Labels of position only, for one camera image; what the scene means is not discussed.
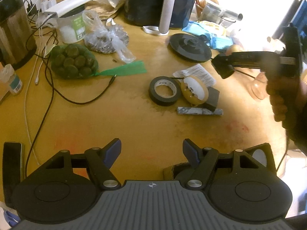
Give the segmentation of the right human hand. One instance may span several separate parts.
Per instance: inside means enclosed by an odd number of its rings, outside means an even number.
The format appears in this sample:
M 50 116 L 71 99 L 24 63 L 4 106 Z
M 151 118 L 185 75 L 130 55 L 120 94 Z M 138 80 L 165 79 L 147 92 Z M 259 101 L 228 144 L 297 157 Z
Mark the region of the right human hand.
M 294 129 L 306 106 L 306 83 L 298 77 L 283 76 L 269 80 L 266 92 L 270 97 L 275 121 L 282 122 L 286 130 Z

